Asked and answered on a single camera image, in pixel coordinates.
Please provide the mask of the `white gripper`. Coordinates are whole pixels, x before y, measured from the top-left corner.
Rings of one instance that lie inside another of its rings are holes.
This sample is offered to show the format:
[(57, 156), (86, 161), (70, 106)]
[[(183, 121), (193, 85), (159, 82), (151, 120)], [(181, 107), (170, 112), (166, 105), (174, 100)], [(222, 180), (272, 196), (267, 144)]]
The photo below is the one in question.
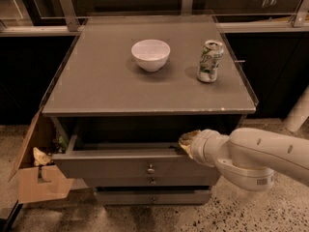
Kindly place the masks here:
[(217, 154), (228, 140), (228, 135), (216, 130), (194, 130), (182, 134), (178, 143), (191, 159), (199, 164), (215, 167)]

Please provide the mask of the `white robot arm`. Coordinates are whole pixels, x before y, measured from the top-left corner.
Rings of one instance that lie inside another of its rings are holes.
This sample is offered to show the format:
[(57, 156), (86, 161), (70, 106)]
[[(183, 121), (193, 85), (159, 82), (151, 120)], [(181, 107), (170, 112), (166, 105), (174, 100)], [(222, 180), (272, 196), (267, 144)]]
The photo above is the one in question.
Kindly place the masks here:
[(308, 139), (238, 127), (228, 135), (210, 129), (187, 132), (179, 145), (192, 160), (217, 169), (241, 189), (271, 189), (276, 172), (309, 186)]

